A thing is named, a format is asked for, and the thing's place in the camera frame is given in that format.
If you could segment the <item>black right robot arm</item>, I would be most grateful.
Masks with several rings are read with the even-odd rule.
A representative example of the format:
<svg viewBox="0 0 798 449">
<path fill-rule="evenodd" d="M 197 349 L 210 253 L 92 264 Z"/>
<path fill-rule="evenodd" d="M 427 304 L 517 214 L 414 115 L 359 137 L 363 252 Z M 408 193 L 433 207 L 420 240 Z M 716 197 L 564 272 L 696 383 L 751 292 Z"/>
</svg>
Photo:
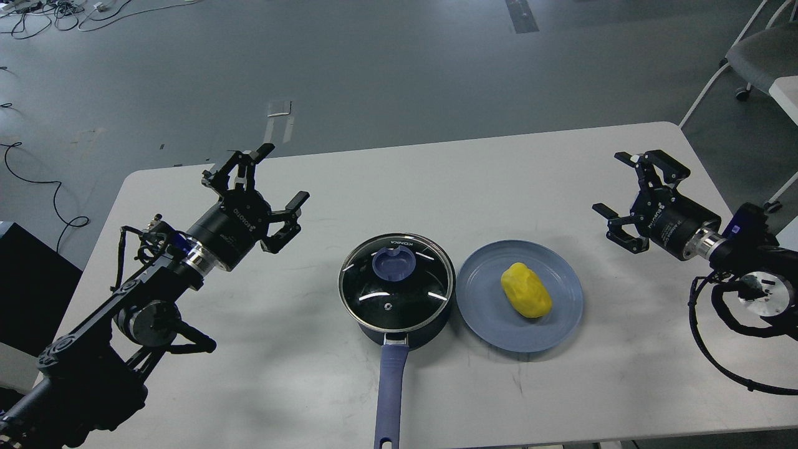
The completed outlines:
<svg viewBox="0 0 798 449">
<path fill-rule="evenodd" d="M 659 246 L 679 261 L 705 259 L 707 276 L 694 278 L 688 299 L 689 327 L 701 354 L 718 372 L 750 392 L 795 396 L 796 389 L 762 384 L 723 367 L 710 353 L 698 327 L 696 303 L 711 285 L 716 315 L 735 333 L 796 339 L 796 252 L 782 248 L 767 225 L 766 210 L 744 203 L 727 227 L 721 217 L 679 193 L 690 170 L 662 150 L 615 158 L 636 173 L 638 194 L 626 216 L 596 203 L 607 220 L 606 238 L 633 254 Z"/>
</svg>

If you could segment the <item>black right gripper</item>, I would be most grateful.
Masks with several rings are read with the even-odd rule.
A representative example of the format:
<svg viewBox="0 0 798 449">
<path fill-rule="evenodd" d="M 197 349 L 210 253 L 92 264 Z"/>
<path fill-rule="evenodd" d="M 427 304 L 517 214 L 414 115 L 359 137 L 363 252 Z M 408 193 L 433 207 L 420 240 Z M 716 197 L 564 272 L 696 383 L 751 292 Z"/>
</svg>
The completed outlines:
<svg viewBox="0 0 798 449">
<path fill-rule="evenodd" d="M 619 216 L 604 203 L 591 206 L 607 220 L 607 239 L 633 254 L 646 252 L 653 241 L 676 259 L 694 258 L 696 234 L 702 228 L 719 230 L 721 217 L 678 193 L 691 170 L 662 150 L 616 152 L 615 159 L 635 170 L 639 194 L 629 216 Z M 635 225 L 640 236 L 627 233 L 627 225 Z"/>
</svg>

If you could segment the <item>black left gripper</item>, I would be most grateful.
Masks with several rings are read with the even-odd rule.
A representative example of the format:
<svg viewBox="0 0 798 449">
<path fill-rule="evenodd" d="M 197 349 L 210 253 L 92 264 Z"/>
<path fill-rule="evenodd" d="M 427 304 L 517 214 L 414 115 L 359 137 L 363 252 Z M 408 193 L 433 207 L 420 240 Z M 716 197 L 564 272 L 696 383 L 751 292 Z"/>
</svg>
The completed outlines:
<svg viewBox="0 0 798 449">
<path fill-rule="evenodd" d="M 279 211 L 272 211 L 256 191 L 256 166 L 275 148 L 264 143 L 257 150 L 236 150 L 226 162 L 202 171 L 202 186 L 222 196 L 187 233 L 225 272 L 231 272 L 260 239 L 263 252 L 277 254 L 302 229 L 299 217 L 310 198 L 308 191 L 298 191 Z"/>
</svg>

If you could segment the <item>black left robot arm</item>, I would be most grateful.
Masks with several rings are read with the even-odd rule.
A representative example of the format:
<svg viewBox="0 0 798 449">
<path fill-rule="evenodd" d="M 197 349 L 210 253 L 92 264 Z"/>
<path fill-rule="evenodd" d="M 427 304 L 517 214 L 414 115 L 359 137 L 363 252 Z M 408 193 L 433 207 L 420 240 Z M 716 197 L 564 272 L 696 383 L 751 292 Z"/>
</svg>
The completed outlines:
<svg viewBox="0 0 798 449">
<path fill-rule="evenodd" d="M 111 295 L 38 355 L 42 380 L 2 413 L 3 448 L 79 447 L 90 432 L 114 431 L 145 406 L 145 383 L 164 355 L 216 350 L 177 301 L 215 268 L 231 272 L 257 244 L 276 254 L 300 232 L 307 191 L 274 210 L 256 190 L 256 167 L 274 148 L 234 151 L 203 171 L 218 201 L 187 232 L 160 215 L 146 228 L 120 228 Z"/>
</svg>

